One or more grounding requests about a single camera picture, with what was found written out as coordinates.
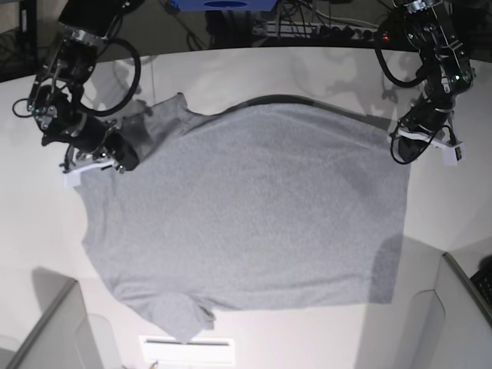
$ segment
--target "gray t-shirt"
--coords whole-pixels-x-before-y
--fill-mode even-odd
[[[125,122],[146,159],[83,174],[108,290],[180,341],[213,309],[391,302],[409,168],[386,134],[298,104],[206,117],[182,95]]]

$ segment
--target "blue object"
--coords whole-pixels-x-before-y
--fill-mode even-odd
[[[196,10],[256,10],[269,12],[277,0],[174,0],[174,5],[183,12]]]

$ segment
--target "white table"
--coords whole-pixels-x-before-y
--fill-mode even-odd
[[[413,54],[387,56],[400,78],[419,66]],[[183,92],[192,111],[207,115],[250,98],[287,94],[396,119],[419,95],[386,81],[370,50],[238,49],[144,60],[141,93],[135,98],[153,105]],[[434,286],[442,251],[461,248],[458,254],[469,257],[465,269],[472,274],[477,259],[492,250],[487,247],[492,239],[492,66],[474,62],[474,67],[475,86],[459,98],[456,108],[467,161],[447,168],[440,152],[429,150],[412,166],[393,304],[218,312],[216,329],[204,336],[234,338],[238,369],[391,367],[409,302],[417,292]],[[117,102],[125,79],[131,82],[131,70],[123,61],[99,65],[87,86],[89,99],[96,105]],[[33,120],[17,119],[10,112],[12,102],[26,97],[31,85],[32,78],[0,85],[0,335],[21,341],[34,326],[41,313],[36,291],[43,286],[36,268],[46,268],[77,278],[89,312],[111,322],[123,363],[146,368],[138,335],[163,333],[118,304],[85,256],[85,209],[73,190],[63,188],[58,169],[65,146],[42,148]],[[138,109],[141,105],[132,103],[126,112]]]

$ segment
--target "t-shirt sleeve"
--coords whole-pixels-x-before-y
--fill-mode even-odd
[[[166,293],[140,307],[131,307],[181,343],[188,343],[203,330],[214,329],[211,311],[186,294]]]

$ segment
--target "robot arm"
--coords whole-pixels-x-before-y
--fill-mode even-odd
[[[111,165],[120,172],[137,167],[138,156],[118,133],[115,122],[101,121],[96,117],[106,117],[121,110],[137,90],[141,75],[140,57],[131,44],[112,38],[111,33],[121,18],[143,1],[68,1],[59,18],[64,30],[52,42],[28,98],[28,110],[43,133],[43,146],[52,142],[67,143],[78,149],[79,159],[90,158],[106,166]],[[106,111],[95,111],[81,102],[84,83],[95,69],[100,48],[110,44],[130,51],[135,61],[135,77],[123,101]],[[70,98],[57,82],[66,84]],[[65,171],[70,171],[71,163],[72,158],[65,158]]]
[[[29,95],[28,110],[43,133],[42,144],[68,143],[69,154],[73,155],[73,148],[77,148],[78,159],[91,161],[86,168],[112,166],[123,172],[139,164],[134,148],[118,132],[118,126],[98,118],[125,107],[138,87],[141,62],[137,51],[127,41],[111,35],[122,17],[143,2],[68,0],[59,18],[64,31],[53,41]],[[386,65],[382,54],[384,39],[394,35],[407,38],[419,51],[423,65],[413,81],[398,80]],[[434,145],[443,149],[448,164],[458,163],[464,151],[457,139],[453,109],[456,97],[471,87],[474,72],[443,0],[406,0],[389,14],[374,40],[377,58],[388,79],[402,88],[425,83],[422,96],[391,134],[393,159],[398,164],[410,164]],[[94,71],[100,48],[111,43],[130,51],[135,61],[135,78],[120,104],[95,111],[81,102],[83,85]],[[66,83],[70,96],[57,86],[58,81]],[[449,130],[449,139],[444,139],[445,128]],[[70,157],[65,158],[65,172],[74,166],[79,170],[78,164]]]
[[[382,40],[399,32],[404,32],[422,60],[413,81],[396,79],[382,55]],[[473,84],[474,71],[443,1],[413,0],[396,7],[379,28],[375,41],[377,58],[388,79],[402,88],[424,82],[424,92],[391,134],[393,159],[398,164],[410,164],[433,145],[443,150],[445,164],[456,165],[464,158],[464,146],[457,139],[453,110],[456,97]],[[448,139],[444,139],[445,128]]]

